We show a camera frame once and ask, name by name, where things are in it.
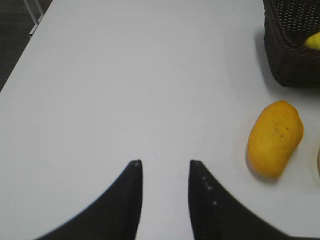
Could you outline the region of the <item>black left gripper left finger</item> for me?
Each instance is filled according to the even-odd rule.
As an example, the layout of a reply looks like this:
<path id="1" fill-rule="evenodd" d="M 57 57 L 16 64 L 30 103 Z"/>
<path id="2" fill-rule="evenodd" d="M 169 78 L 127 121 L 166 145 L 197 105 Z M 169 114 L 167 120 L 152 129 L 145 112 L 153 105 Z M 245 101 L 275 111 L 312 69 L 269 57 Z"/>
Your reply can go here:
<path id="1" fill-rule="evenodd" d="M 143 203 L 143 165 L 132 160 L 112 185 L 77 216 L 40 240 L 134 240 Z"/>

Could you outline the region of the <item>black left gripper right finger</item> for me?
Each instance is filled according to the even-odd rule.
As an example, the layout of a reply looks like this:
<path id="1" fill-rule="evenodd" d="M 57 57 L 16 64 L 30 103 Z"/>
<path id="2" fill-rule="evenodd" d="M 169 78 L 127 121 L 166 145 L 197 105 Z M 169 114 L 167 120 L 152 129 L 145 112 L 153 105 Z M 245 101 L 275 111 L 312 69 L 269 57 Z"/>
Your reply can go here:
<path id="1" fill-rule="evenodd" d="M 189 163 L 189 216 L 196 240 L 317 240 L 320 237 L 318 184 L 288 177 L 271 181 Z"/>

